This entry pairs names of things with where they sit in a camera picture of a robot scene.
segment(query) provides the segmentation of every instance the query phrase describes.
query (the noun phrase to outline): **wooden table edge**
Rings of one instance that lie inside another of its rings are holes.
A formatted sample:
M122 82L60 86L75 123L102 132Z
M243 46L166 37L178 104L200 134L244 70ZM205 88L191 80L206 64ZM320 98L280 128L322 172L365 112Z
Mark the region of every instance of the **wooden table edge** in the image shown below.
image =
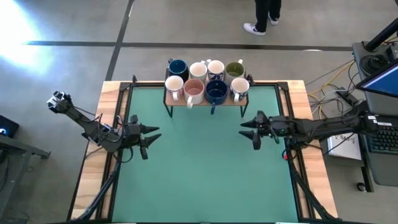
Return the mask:
M99 98L97 113L101 113L101 110L105 108L104 104L109 102L116 102L117 95L112 98L106 96L107 94L115 91L119 91L119 84L122 82L131 82L131 81L105 81L103 83L103 87L101 89L101 96ZM276 83L276 82L287 82L289 85L289 93L292 101L292 106L294 110L294 115L296 118L307 118L312 119L312 113L310 109L310 103L307 98L307 92L305 90L305 85L303 80L256 80L256 83ZM164 81L137 81L137 83L164 83ZM110 117L114 116L114 110L110 112ZM312 144L319 146L318 141L313 141ZM305 170L307 173L308 184L310 186L311 191L320 201L320 203L326 208L326 210L332 214L334 217L337 217L337 211L335 207L335 202L333 199L333 194L331 192L330 183L328 180L328 176L326 173L325 163L323 161L322 152L315 147L308 147L303 151L303 159L305 164ZM83 205L88 205L94 199L95 195L98 193L100 189L100 182L97 182L97 188L90 190L94 191L90 195L85 195L84 192L87 192L87 189L83 189L84 186L80 187L84 181L89 178L84 174L90 173L90 167L82 167L81 176L79 176L78 184L76 185L76 195L73 200L73 210L72 210L72 218L79 216L84 212L85 207ZM300 199L300 203L302 206L306 205L306 202Z

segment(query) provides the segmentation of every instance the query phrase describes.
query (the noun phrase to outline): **mug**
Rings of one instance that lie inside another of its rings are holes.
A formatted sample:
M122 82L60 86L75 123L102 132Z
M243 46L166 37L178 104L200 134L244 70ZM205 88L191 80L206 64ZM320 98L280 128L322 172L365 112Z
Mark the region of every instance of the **mug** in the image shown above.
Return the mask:
M225 66L219 60L207 60L207 70L209 74L209 80L224 80Z
M187 64L180 59L169 59L169 76L177 75L182 78L184 82L188 80L189 71Z
M235 78L231 82L231 99L234 103L242 101L246 97L249 91L250 84L244 78Z
M166 79L164 85L166 86L167 93L173 98L174 101L181 99L182 95L184 94L184 81L181 77L172 75Z
M221 80L210 81L206 86L206 100L211 103L211 114L214 114L216 105L222 105L225 102L228 87Z
M225 67L225 79L224 82L230 86L232 80L235 78L243 78L246 70L242 65L243 60L239 59L238 62L231 62Z
M205 61L195 62L189 67L189 73L191 78L197 78L202 82L206 81L207 66Z
M184 84L184 95L187 107L201 103L205 99L205 84L197 78L191 78Z

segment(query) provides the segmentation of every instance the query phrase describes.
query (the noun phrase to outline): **sneaker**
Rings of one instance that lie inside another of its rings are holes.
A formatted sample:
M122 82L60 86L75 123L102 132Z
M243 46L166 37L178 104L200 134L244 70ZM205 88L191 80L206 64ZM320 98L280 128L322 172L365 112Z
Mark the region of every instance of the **sneaker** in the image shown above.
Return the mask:
M272 25L276 25L276 24L278 24L278 20L279 20L279 18L271 18L271 16L269 15L269 12L268 12L268 18L269 18L269 21L271 22L271 24Z
M265 35L265 32L258 32L256 30L256 25L251 24L251 23L245 23L243 24L243 29L248 31L251 34L256 34L256 35Z

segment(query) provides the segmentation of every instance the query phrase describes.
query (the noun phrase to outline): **computer monitor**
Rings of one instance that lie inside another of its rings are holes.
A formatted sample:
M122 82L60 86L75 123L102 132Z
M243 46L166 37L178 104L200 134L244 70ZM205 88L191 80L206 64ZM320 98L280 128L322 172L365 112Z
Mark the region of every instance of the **computer monitor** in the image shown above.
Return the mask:
M398 59L359 82L356 88L398 98Z

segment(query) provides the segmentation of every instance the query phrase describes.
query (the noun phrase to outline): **navy blue mug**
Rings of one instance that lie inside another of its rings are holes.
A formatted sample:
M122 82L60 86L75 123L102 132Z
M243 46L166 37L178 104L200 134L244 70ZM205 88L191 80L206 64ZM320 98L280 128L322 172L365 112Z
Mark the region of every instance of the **navy blue mug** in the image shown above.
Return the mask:
M228 87L221 80L213 80L206 86L206 100L211 103L211 114L214 114L216 105L222 105L225 102Z
M189 69L187 64L180 59L169 59L169 76L171 75L178 75L179 77L182 78L184 83L188 80L189 78Z

